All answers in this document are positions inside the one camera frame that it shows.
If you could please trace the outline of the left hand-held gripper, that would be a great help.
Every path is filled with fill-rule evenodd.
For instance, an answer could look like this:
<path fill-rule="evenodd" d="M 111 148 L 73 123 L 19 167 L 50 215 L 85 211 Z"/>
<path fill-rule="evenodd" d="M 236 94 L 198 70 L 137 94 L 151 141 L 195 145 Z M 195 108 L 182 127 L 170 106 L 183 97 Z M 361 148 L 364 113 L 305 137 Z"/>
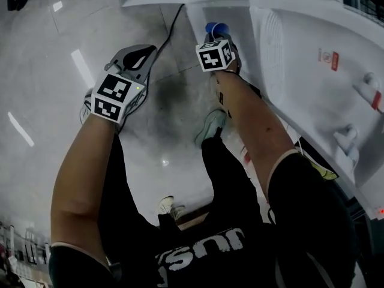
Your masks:
<path fill-rule="evenodd" d="M 148 91 L 157 48 L 140 44 L 119 50 L 100 73 L 91 94 L 91 113 L 121 124 Z"/>

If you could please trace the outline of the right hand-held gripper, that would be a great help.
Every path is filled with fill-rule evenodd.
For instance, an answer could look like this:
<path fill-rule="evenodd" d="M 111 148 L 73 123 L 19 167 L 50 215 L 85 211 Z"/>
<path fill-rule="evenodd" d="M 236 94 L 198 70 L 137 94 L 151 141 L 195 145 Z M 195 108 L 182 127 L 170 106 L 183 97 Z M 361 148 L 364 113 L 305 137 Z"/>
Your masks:
<path fill-rule="evenodd" d="M 196 54 L 203 72 L 240 72 L 238 49 L 228 33 L 206 34 L 204 43 L 196 46 Z"/>

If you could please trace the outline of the blue cup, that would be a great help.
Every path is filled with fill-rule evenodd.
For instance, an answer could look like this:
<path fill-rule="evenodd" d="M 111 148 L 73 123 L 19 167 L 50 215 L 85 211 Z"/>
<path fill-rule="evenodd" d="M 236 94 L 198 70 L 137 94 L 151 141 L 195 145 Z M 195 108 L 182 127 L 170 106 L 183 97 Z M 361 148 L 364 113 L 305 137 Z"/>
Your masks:
<path fill-rule="evenodd" d="M 205 31 L 212 35 L 229 34 L 229 27 L 225 23 L 209 22 L 205 26 Z"/>

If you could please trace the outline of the white water dispenser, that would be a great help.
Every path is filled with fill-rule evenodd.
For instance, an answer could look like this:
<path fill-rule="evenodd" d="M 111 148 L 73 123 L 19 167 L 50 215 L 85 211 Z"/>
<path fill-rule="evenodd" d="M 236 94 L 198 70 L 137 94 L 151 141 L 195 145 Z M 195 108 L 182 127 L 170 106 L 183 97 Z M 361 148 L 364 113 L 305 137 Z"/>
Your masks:
<path fill-rule="evenodd" d="M 198 42 L 225 23 L 242 77 L 331 165 L 343 190 L 384 219 L 384 114 L 353 88 L 374 73 L 384 92 L 384 24 L 331 0 L 216 0 L 187 5 Z M 353 124 L 356 167 L 333 133 Z"/>

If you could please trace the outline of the person's right forearm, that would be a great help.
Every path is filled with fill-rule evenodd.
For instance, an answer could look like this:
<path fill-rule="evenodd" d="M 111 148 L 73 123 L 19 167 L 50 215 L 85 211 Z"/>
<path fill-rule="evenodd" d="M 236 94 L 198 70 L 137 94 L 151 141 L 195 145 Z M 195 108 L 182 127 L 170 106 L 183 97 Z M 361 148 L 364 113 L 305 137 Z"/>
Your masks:
<path fill-rule="evenodd" d="M 265 197 L 277 166 L 298 151 L 281 121 L 238 75 L 216 71 L 223 104 L 246 147 Z"/>

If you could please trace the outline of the person's left forearm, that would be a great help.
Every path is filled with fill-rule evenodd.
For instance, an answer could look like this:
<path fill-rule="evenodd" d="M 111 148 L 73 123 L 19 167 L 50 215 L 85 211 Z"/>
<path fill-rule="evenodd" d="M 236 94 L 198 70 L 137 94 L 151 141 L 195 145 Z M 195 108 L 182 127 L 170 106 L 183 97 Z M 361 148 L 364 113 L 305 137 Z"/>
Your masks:
<path fill-rule="evenodd" d="M 95 221 L 104 185 L 115 196 L 130 195 L 127 182 L 122 177 L 122 161 L 113 161 L 113 171 L 107 171 L 114 137 L 114 123 L 95 115 L 86 119 L 56 178 L 51 207 L 53 221 L 64 217 Z"/>

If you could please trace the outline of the small black bin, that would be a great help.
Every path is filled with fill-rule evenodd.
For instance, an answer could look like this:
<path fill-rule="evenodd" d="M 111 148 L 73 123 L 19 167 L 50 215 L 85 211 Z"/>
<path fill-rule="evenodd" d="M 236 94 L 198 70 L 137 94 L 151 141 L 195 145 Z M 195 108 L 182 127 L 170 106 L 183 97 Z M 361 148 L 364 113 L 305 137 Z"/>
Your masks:
<path fill-rule="evenodd" d="M 261 93 L 260 93 L 260 90 L 257 88 L 257 87 L 255 87 L 255 86 L 253 86 L 252 84 L 248 84 L 248 86 L 251 88 L 251 90 L 260 98 L 260 99 L 262 99 L 262 95 L 261 95 Z"/>

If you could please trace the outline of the person's right shoe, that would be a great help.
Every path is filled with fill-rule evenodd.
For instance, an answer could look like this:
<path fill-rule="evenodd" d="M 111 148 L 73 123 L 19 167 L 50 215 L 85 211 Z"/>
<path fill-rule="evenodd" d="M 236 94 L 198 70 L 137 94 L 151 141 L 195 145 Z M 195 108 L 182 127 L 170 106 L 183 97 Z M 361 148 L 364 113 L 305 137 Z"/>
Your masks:
<path fill-rule="evenodd" d="M 217 109 L 212 111 L 205 119 L 202 130 L 195 138 L 195 145 L 202 147 L 202 143 L 206 139 L 220 137 L 221 132 L 226 124 L 227 115 L 223 110 Z"/>

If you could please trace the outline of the clear jug with red trim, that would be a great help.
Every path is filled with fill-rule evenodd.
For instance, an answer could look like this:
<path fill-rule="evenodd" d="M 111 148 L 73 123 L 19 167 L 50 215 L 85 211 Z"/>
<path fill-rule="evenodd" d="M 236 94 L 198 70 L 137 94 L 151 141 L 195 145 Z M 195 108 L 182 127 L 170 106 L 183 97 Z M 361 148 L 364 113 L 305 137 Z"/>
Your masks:
<path fill-rule="evenodd" d="M 240 151 L 240 159 L 244 167 L 247 167 L 251 162 L 250 154 L 245 146 Z"/>

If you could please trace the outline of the black trousers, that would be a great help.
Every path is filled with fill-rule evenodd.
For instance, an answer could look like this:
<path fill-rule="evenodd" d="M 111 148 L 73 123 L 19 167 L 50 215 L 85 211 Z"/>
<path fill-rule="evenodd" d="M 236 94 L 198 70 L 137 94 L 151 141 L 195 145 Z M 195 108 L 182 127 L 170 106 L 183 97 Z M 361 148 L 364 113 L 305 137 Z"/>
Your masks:
<path fill-rule="evenodd" d="M 156 227 L 136 208 L 127 184 L 121 141 L 114 137 L 98 217 L 103 250 L 112 263 L 135 254 L 154 256 L 230 228 L 252 232 L 262 222 L 255 186 L 219 137 L 203 141 L 202 158 L 214 190 L 204 222 L 182 232 L 164 215 Z"/>

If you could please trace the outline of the blue tipped dispenser tap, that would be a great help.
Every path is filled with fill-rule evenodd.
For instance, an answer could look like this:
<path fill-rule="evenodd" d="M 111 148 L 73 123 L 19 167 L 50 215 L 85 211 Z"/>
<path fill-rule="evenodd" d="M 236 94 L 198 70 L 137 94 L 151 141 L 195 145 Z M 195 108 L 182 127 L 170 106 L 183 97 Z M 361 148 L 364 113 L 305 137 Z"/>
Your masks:
<path fill-rule="evenodd" d="M 353 166 L 356 167 L 359 161 L 359 151 L 356 145 L 358 131 L 356 127 L 353 124 L 348 124 L 344 128 L 335 131 L 333 136 L 338 146 L 351 159 Z"/>

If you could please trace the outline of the red tipped dispenser tap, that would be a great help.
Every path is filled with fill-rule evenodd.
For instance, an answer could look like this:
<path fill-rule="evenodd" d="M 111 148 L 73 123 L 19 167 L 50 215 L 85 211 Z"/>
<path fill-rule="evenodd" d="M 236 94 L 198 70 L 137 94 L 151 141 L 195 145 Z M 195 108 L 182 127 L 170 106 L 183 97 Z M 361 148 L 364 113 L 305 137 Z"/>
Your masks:
<path fill-rule="evenodd" d="M 384 92 L 380 79 L 372 72 L 353 84 L 354 90 L 375 110 L 384 114 Z"/>

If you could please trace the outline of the dark printed t-shirt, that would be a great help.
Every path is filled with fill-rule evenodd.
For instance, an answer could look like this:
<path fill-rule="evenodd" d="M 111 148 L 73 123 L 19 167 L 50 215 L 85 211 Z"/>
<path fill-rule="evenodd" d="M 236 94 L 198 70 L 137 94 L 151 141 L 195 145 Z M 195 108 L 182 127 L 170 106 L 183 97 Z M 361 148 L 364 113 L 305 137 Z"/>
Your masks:
<path fill-rule="evenodd" d="M 121 262 L 122 276 L 70 242 L 52 247 L 54 288 L 350 288 L 358 250 L 349 212 L 301 154 L 272 174 L 275 224 L 230 228 Z"/>

